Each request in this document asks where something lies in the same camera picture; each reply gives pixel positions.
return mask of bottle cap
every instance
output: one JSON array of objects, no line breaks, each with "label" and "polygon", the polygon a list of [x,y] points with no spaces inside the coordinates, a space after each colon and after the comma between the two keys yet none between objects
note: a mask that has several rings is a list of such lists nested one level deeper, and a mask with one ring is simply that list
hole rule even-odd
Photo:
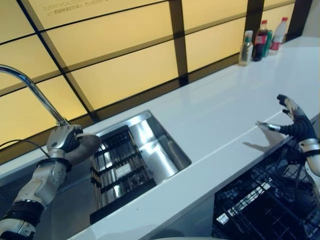
[{"label": "bottle cap", "polygon": [[252,31],[252,30],[248,30],[248,31],[245,31],[244,32],[244,35],[245,36],[248,36],[248,37],[252,37],[252,34],[253,34],[254,32]]}]

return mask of dishwasher rack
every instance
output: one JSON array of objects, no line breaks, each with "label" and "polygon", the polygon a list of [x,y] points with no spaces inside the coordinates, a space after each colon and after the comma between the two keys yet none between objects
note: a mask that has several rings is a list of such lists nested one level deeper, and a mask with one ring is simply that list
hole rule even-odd
[{"label": "dishwasher rack", "polygon": [[231,240],[318,240],[320,211],[290,140],[215,195],[213,228]]},{"label": "dishwasher rack", "polygon": [[91,224],[156,185],[128,126],[105,134],[101,141],[99,150],[91,158],[91,182],[97,207],[90,215]]}]

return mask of kitchen sink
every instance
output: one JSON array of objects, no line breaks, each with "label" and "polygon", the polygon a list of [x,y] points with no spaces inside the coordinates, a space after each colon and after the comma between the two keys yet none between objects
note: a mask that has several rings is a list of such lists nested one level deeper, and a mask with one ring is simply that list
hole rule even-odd
[{"label": "kitchen sink", "polygon": [[[97,134],[99,150],[73,167],[36,228],[35,240],[67,239],[191,164],[148,110]],[[0,215],[10,208],[33,167],[0,187]]]}]

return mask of red label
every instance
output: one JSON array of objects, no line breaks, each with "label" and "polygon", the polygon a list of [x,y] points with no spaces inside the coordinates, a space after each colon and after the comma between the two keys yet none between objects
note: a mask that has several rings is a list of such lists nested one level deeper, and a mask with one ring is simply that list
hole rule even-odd
[{"label": "red label", "polygon": [[255,37],[255,44],[265,44],[266,41],[267,41],[267,35]]},{"label": "red label", "polygon": [[280,45],[281,45],[281,42],[272,42],[271,46],[270,46],[270,49],[277,51],[277,50],[279,50]]}]

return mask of yellow glass panel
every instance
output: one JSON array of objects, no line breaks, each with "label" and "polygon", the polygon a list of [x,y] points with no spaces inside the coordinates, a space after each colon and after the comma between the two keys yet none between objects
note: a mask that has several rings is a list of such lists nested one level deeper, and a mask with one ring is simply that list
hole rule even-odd
[{"label": "yellow glass panel", "polygon": [[[67,119],[85,114],[81,103],[62,76],[38,83],[37,86]],[[3,113],[0,143],[25,139],[56,124],[56,120],[27,88],[0,97],[0,110]]]},{"label": "yellow glass panel", "polygon": [[34,33],[15,0],[0,1],[0,43]]},{"label": "yellow glass panel", "polygon": [[285,4],[285,3],[294,3],[295,0],[264,0],[263,8],[270,7],[272,5]]},{"label": "yellow glass panel", "polygon": [[286,25],[286,32],[288,31],[292,13],[294,11],[295,4],[289,4],[285,6],[276,7],[267,11],[263,11],[262,19],[268,20],[266,26],[268,29],[275,32],[276,27],[280,24],[282,17],[288,17],[288,22]]},{"label": "yellow glass panel", "polygon": [[160,0],[29,0],[45,29]]},{"label": "yellow glass panel", "polygon": [[178,76],[174,41],[145,48],[72,72],[94,109]]},{"label": "yellow glass panel", "polygon": [[[57,66],[37,36],[29,36],[0,45],[0,63],[35,78],[57,71]],[[20,83],[10,75],[0,75],[0,90]]]},{"label": "yellow glass panel", "polygon": [[246,18],[229,21],[185,36],[188,71],[240,51]]},{"label": "yellow glass panel", "polygon": [[182,0],[184,29],[247,12],[248,0]]},{"label": "yellow glass panel", "polygon": [[70,66],[172,35],[168,2],[124,11],[47,32]]}]

